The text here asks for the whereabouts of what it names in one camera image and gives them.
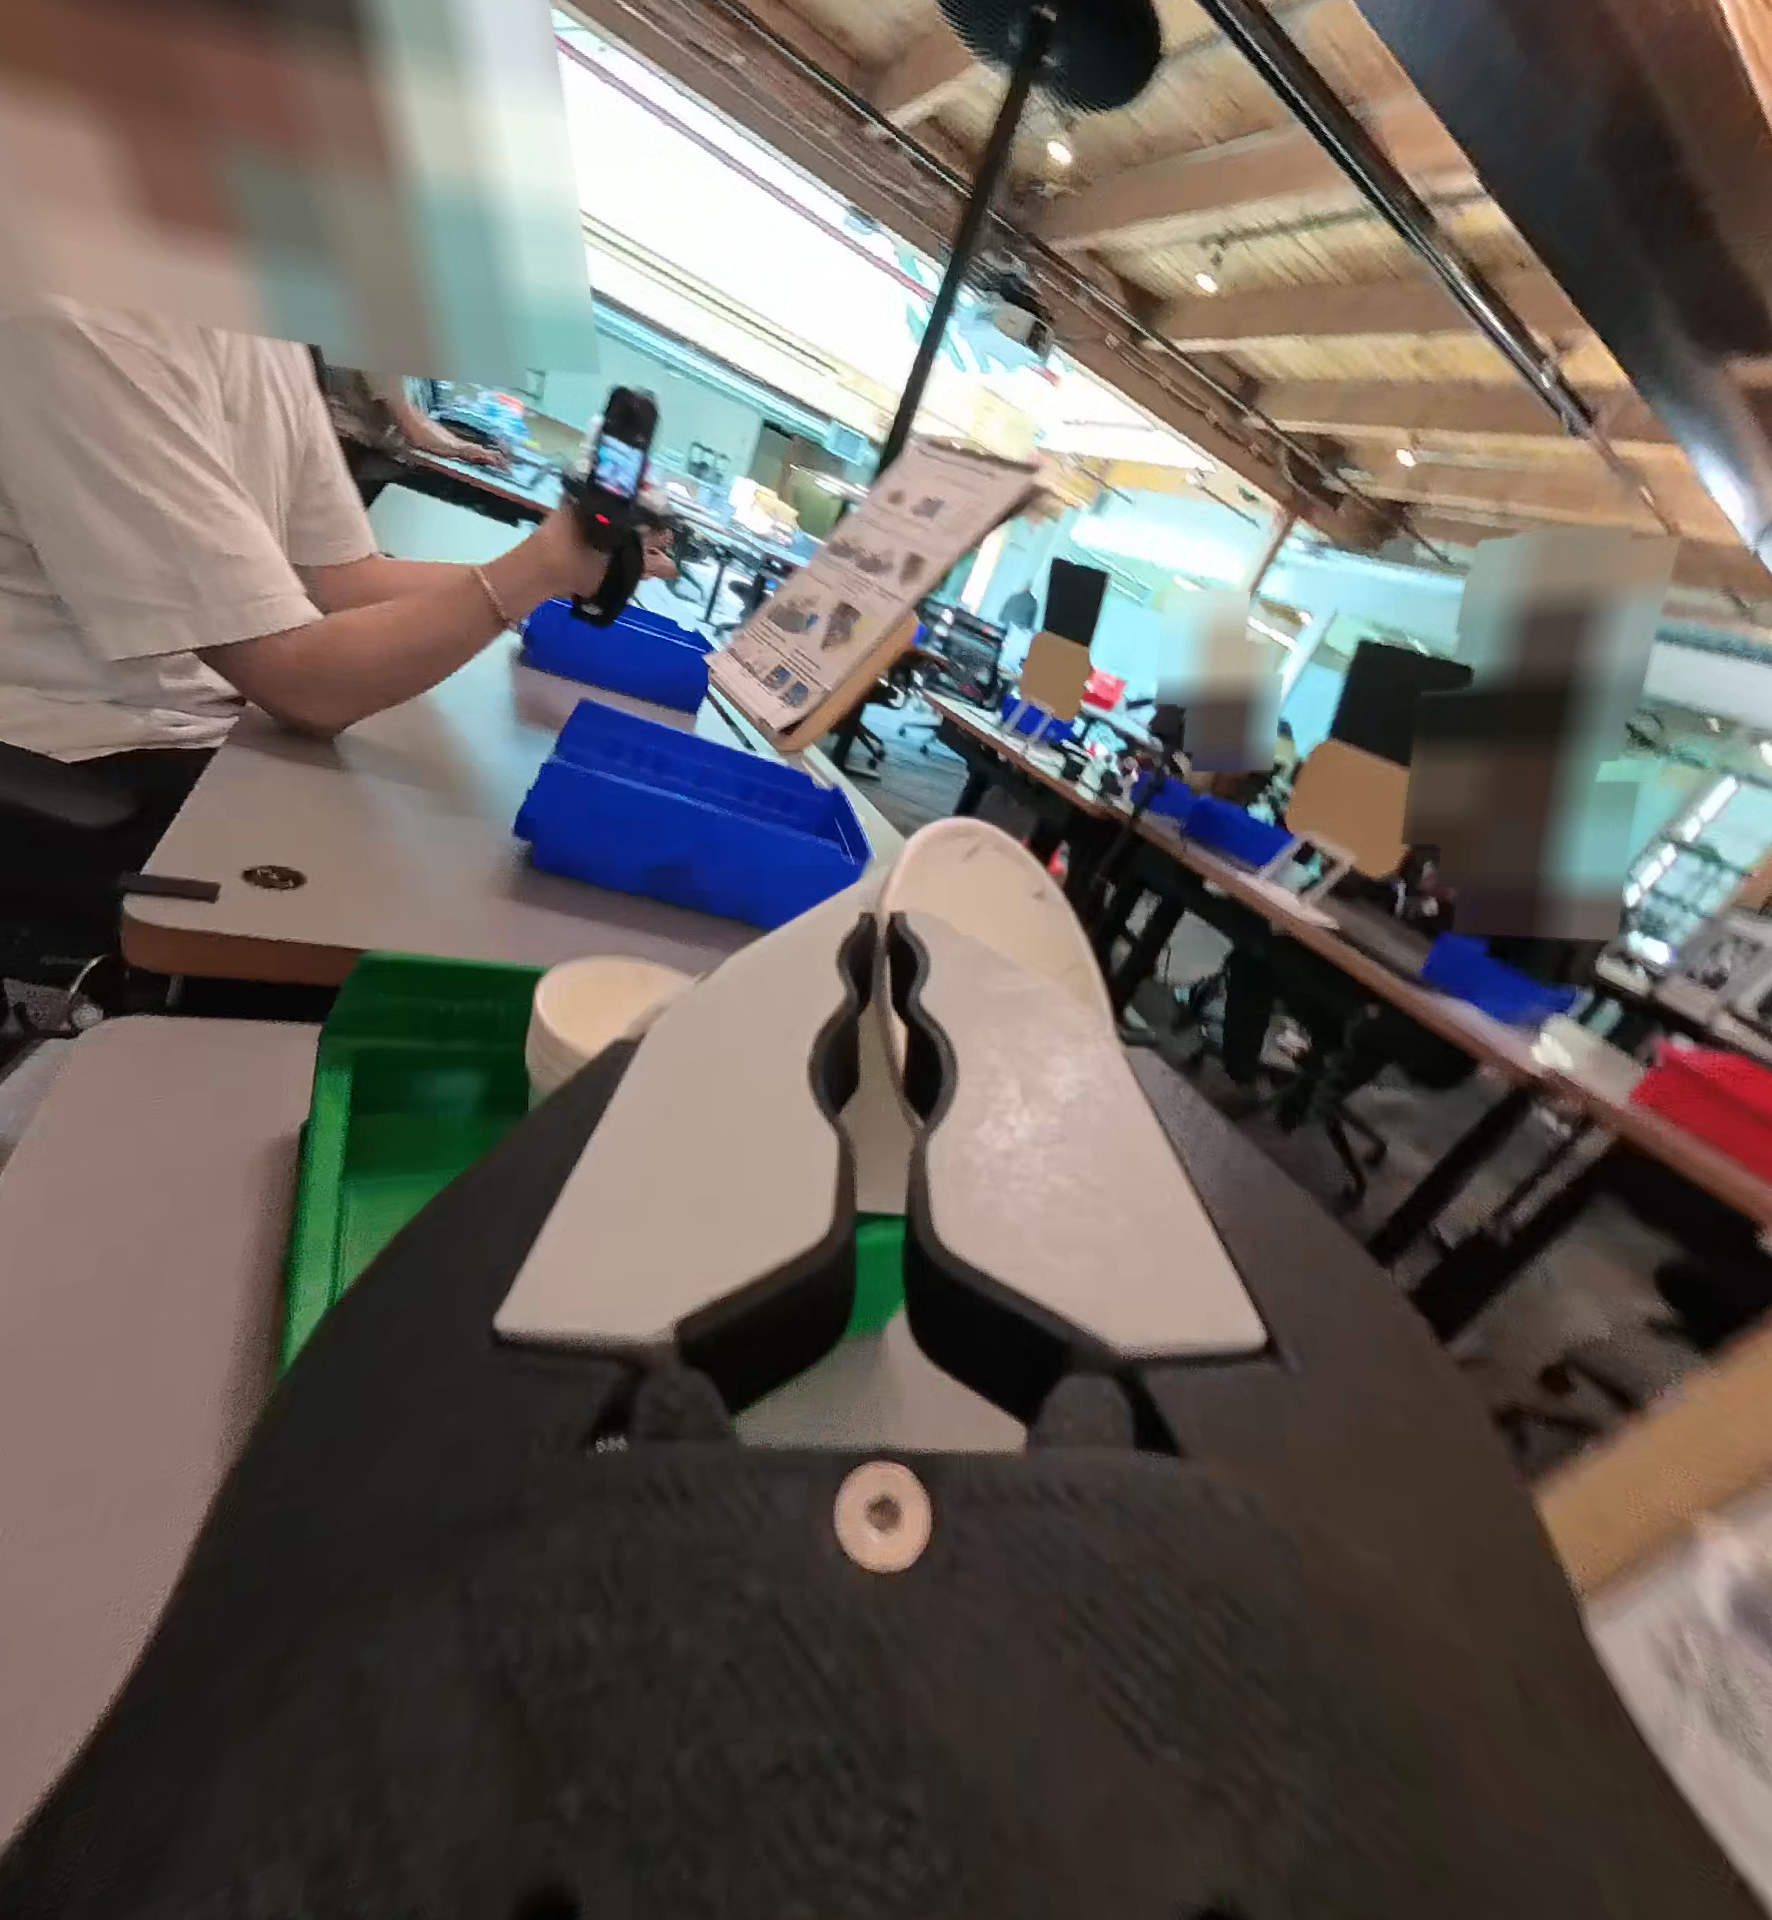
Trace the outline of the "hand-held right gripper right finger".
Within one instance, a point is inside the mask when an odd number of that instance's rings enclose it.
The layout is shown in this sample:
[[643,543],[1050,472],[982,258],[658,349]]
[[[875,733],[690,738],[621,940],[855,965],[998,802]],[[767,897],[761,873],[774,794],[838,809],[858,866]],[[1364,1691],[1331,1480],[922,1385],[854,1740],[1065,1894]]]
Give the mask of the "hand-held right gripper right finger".
[[1064,1379],[1243,1363],[1266,1321],[1109,1016],[931,912],[887,931],[905,1313],[1014,1417]]

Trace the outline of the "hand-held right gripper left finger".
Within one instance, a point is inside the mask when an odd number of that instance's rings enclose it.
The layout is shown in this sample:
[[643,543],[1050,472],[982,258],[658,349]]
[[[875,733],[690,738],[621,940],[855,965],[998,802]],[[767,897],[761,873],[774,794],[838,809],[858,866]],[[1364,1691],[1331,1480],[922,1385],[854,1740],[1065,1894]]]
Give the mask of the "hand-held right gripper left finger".
[[826,1357],[855,1298],[871,909],[811,909],[643,1028],[494,1313],[511,1346],[680,1363],[744,1411]]

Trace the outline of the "green plastic bin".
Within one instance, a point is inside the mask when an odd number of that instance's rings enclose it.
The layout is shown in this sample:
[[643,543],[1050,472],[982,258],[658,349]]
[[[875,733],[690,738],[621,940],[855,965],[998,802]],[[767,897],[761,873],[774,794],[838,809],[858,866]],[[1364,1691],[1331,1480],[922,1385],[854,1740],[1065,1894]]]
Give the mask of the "green plastic bin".
[[[335,1303],[446,1188],[526,1120],[541,1151],[538,1215],[486,1200],[486,1223],[459,1232],[459,1266],[483,1280],[493,1320],[536,1234],[602,1115],[637,1034],[612,1043],[528,1112],[524,1043],[541,974],[472,961],[369,954],[322,1026],[298,1164],[280,1367],[291,1368]],[[903,1212],[861,1212],[849,1335],[874,1335],[903,1308]]]

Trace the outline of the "another person's forearm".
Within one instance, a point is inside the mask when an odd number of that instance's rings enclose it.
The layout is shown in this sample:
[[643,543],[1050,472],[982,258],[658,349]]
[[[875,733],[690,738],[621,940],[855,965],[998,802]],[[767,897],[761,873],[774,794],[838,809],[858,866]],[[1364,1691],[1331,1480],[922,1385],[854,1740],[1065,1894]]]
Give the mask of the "another person's forearm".
[[533,534],[490,562],[375,555],[316,566],[315,621],[198,657],[284,728],[337,736],[431,691],[533,610],[561,599],[543,588]]

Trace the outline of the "wooden desk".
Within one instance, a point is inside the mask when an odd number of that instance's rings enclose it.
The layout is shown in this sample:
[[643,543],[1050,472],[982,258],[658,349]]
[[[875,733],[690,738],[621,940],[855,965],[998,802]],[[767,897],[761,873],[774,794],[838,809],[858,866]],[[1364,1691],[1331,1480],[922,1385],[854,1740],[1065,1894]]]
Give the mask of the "wooden desk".
[[1761,1240],[1772,1240],[1770,1183],[1661,1115],[1597,1092],[1577,1070],[1540,1056],[1545,1030],[1531,1037],[1504,1026],[1382,965],[1346,940],[1340,926],[1323,925],[1314,909],[1298,907],[1257,876],[1186,840],[1173,822],[1143,817],[1062,780],[1018,733],[1001,728],[995,712],[933,691],[924,701],[937,714],[937,738],[969,766],[956,813],[977,813],[987,794],[1003,788],[1026,796],[1034,809],[1029,851],[1050,860],[1054,851],[1065,848],[1065,900],[1090,936],[1116,1013],[1134,1004],[1186,913],[1202,918],[1207,905],[1232,901],[1272,935],[1342,974],[1371,1006],[1396,1011],[1501,1080],[1497,1102],[1369,1237],[1369,1253],[1380,1265],[1400,1261],[1422,1243],[1433,1243],[1446,1261],[1473,1261],[1478,1280],[1498,1278],[1504,1268],[1501,1257],[1528,1259],[1523,1232],[1501,1240],[1478,1230],[1447,1245],[1440,1227],[1474,1173],[1542,1108],[1574,1115],[1581,1135],[1604,1135],[1610,1147],[1668,1166],[1706,1200],[1745,1215]]

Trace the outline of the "large blue plastic bin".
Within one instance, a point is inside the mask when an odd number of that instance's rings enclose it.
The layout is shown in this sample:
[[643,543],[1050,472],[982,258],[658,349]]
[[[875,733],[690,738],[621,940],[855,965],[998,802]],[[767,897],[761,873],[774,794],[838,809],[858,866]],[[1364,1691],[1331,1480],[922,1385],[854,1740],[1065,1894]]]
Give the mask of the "large blue plastic bin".
[[861,882],[874,844],[807,772],[577,701],[515,816],[538,872],[774,931]]

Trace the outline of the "printed instruction board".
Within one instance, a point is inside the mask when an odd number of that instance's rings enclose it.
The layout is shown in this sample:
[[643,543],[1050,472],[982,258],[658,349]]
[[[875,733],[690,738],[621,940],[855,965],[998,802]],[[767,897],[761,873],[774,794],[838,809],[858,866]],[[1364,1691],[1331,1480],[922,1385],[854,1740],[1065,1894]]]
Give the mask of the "printed instruction board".
[[1537,1508],[1644,1740],[1772,1916],[1772,1316]]
[[927,598],[1040,491],[1044,462],[915,440],[711,657],[711,690],[781,750],[842,723],[905,653]]

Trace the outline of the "red plastic bin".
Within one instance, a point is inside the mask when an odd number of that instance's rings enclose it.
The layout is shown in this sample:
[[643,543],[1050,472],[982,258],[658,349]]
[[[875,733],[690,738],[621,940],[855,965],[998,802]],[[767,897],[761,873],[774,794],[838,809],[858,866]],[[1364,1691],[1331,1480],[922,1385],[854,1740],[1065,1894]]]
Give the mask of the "red plastic bin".
[[1772,1066],[1742,1052],[1666,1043],[1629,1102],[1772,1186]]

